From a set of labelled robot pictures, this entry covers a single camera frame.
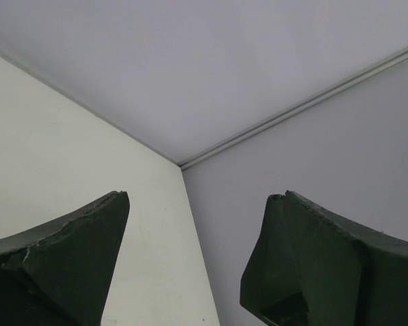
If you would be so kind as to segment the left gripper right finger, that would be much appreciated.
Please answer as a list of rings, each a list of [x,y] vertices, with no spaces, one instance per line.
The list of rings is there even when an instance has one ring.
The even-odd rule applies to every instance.
[[[408,242],[271,195],[239,301],[267,325],[408,325]]]

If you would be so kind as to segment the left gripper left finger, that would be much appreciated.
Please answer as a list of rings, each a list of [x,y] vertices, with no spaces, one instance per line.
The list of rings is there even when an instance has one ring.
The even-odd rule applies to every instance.
[[[100,325],[129,210],[110,192],[0,239],[0,325]]]

